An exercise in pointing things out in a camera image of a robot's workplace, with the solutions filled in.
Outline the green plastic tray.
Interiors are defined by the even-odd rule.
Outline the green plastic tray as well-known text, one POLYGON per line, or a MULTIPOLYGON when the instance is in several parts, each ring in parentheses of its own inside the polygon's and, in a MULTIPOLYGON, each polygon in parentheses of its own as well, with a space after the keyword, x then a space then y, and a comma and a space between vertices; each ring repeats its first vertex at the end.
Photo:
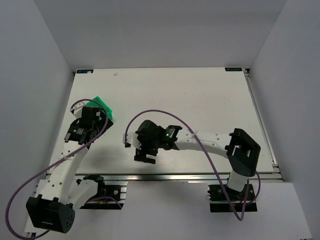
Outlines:
POLYGON ((88 101, 86 106, 99 107, 104 114, 107 112, 108 119, 113 121, 113 111, 102 101, 102 99, 99 96, 96 96, 93 100, 94 102, 88 101))

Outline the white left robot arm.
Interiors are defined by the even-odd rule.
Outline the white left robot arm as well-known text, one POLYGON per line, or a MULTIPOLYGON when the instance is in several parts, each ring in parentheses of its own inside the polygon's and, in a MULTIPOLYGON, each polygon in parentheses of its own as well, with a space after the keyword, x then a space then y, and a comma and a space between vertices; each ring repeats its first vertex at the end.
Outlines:
POLYGON ((36 197, 30 197, 26 209, 35 228, 67 233, 75 220, 75 212, 91 198, 105 194, 102 176, 86 175, 77 180, 77 186, 71 189, 78 167, 88 153, 91 144, 112 126, 102 108, 83 106, 78 118, 74 120, 64 137, 61 152, 62 163, 53 168, 53 172, 36 197))

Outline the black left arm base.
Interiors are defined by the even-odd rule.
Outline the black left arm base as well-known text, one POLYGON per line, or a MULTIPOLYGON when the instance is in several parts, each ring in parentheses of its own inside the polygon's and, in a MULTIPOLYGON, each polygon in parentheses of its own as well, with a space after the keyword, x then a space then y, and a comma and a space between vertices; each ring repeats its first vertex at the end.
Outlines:
POLYGON ((80 208, 84 210, 121 210, 126 199, 126 186, 118 183, 106 183, 101 175, 88 174, 83 179, 77 179, 79 185, 82 180, 97 183, 97 193, 90 197, 80 208))

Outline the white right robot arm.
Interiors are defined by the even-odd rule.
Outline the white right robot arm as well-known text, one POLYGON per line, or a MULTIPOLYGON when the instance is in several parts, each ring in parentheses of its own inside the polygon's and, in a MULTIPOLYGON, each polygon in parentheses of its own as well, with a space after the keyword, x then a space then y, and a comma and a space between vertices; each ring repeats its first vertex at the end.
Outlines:
POLYGON ((193 133, 178 125, 163 128, 151 120, 143 121, 135 132, 128 133, 127 142, 135 147, 136 162, 155 164, 159 149, 203 151, 226 158, 232 168, 226 186, 237 192, 255 176, 261 151, 260 145, 240 128, 229 134, 193 133))

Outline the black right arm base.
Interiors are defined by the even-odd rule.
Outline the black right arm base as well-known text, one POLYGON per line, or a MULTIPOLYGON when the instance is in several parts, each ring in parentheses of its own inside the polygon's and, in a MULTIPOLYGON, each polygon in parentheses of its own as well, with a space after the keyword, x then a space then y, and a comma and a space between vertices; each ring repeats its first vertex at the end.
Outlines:
MULTIPOLYGON (((244 187, 241 192, 235 191, 230 188, 226 188, 226 192, 230 198, 232 205, 237 213, 242 212, 242 207, 245 200, 246 188, 244 187)), ((232 209, 226 199, 226 196, 222 192, 219 184, 210 184, 208 186, 209 206, 211 213, 231 213, 232 209)), ((245 212, 257 212, 257 204, 255 200, 255 191, 253 185, 250 184, 248 188, 248 196, 245 205, 245 212)))

